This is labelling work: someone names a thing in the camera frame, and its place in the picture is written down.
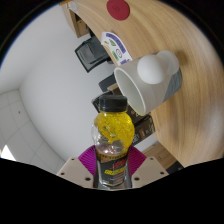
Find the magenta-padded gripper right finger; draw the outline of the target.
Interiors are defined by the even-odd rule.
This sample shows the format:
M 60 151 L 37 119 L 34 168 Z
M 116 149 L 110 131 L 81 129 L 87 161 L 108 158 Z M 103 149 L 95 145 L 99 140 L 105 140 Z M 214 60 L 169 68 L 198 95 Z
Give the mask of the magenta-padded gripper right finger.
M 146 157 L 135 147 L 129 148 L 128 173 L 133 188 L 143 187 L 168 175 L 155 157 Z

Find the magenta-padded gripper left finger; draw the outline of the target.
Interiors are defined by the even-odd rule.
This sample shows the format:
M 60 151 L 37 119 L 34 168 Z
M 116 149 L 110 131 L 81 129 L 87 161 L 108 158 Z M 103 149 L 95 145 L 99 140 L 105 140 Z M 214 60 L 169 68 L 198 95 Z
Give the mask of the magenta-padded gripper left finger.
M 91 146 L 78 157 L 70 157 L 57 175 L 84 188 L 94 187 L 97 170 L 95 147 Z

